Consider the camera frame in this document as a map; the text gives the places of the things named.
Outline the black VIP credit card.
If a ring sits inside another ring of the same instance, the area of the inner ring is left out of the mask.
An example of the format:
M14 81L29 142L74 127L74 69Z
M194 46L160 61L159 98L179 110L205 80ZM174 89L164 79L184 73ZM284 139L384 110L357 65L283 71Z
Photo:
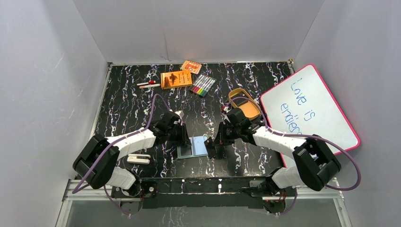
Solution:
M191 147L178 147L177 152L179 158L185 158L192 155Z

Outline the green card holder wallet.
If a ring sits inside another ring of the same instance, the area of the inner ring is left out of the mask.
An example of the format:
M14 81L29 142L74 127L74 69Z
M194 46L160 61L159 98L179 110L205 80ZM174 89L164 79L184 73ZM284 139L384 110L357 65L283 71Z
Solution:
M192 158L192 157L202 157L202 156L207 156L207 151L206 147L204 145L204 141L208 139L206 136L197 136L197 137L190 137L192 145L190 146L192 149L192 155L186 158Z

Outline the black credit cards stack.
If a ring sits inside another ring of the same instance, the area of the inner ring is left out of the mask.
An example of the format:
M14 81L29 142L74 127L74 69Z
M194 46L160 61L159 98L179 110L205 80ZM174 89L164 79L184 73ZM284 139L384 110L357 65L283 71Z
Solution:
M244 104L246 104L249 101L249 98L247 97L235 97L233 99L233 104L235 104L237 107L240 107Z

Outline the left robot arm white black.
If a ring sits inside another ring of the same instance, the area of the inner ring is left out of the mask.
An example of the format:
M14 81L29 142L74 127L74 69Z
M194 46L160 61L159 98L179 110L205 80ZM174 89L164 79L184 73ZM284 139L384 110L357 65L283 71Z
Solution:
M168 111L148 128L115 137L94 135L75 159L72 168L93 189L105 185L119 187L130 197L139 195L139 177L127 169L116 166L119 159L142 149L165 142L173 146L190 146L183 111Z

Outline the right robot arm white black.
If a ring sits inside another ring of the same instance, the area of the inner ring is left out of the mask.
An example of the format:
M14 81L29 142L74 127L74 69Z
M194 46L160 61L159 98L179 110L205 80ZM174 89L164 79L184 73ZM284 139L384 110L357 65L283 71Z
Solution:
M337 158L318 136L286 137L280 131L251 122L239 108L225 115L211 145L228 146L236 139L274 150L295 162L294 166L278 168L266 177L267 192L273 196L280 195L287 187L299 185L320 191L341 170Z

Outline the small orange card box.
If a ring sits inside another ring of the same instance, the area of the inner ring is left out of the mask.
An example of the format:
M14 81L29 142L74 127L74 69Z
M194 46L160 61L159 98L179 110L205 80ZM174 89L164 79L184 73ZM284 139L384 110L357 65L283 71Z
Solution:
M202 65L200 63L186 60L182 66L180 67L181 70L188 70L192 74L198 74L201 70Z

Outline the tan oval tray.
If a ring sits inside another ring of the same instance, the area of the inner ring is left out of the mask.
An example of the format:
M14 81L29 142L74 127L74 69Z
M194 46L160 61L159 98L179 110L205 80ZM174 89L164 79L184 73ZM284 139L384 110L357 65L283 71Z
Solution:
M252 100L252 97L249 95L249 93L245 89L242 89L242 88L236 88L229 92L229 94L228 94L229 101L231 101L235 97L247 97L250 100ZM235 104L233 104L232 102L230 105L234 108L237 108L237 106ZM238 108L240 108L243 111L245 117L249 118L249 120L254 120L255 118L257 118L261 115L261 112L258 109L258 105L254 104L251 101L248 101L246 104L244 104Z

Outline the white stapler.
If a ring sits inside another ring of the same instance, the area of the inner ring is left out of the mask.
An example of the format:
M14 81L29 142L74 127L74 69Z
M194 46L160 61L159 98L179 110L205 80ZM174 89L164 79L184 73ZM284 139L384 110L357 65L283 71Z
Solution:
M129 154L127 162L139 165L148 165L150 163L151 155L148 154Z

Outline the coloured marker pen set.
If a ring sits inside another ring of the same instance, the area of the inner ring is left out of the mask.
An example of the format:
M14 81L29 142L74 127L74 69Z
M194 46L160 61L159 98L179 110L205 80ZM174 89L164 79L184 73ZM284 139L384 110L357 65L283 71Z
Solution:
M194 81L192 86L190 86L189 90L201 97L204 97L211 87L214 85L216 82L215 78L212 78L206 74L201 73L198 78Z

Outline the orange book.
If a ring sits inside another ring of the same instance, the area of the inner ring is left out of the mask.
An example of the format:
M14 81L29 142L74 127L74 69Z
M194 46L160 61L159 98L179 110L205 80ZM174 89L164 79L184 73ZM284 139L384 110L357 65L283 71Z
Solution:
M174 72L164 72L161 74L161 88L172 89L178 87L188 87L193 84L192 74L189 70Z

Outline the white marker pen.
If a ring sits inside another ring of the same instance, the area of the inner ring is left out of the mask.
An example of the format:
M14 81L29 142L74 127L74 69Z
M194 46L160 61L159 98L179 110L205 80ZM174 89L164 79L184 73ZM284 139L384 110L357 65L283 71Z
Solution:
M161 86L161 84L148 84L148 85L139 86L139 88L145 89L145 88L160 87L160 86Z

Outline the red capped white marker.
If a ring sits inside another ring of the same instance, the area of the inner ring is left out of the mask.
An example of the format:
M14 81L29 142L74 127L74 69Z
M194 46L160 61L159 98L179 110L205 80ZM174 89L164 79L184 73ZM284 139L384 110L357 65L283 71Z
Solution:
M144 83L138 83L137 86L146 86L146 85L153 85L156 82L154 80L148 81L148 82L144 82Z

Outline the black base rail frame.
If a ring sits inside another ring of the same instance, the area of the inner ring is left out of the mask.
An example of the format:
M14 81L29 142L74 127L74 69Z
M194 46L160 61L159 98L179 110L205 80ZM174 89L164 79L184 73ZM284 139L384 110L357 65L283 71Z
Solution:
M144 209L168 207L248 207L282 213L292 187L279 189L259 177L143 178L133 191L112 187L122 202L138 201Z

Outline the white board pink frame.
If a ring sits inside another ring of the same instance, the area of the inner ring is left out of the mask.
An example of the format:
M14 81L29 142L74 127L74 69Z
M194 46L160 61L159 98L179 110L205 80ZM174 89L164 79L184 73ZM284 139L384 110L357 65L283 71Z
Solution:
M275 130L316 134L344 150L360 145L358 135L312 64L263 93L260 101Z

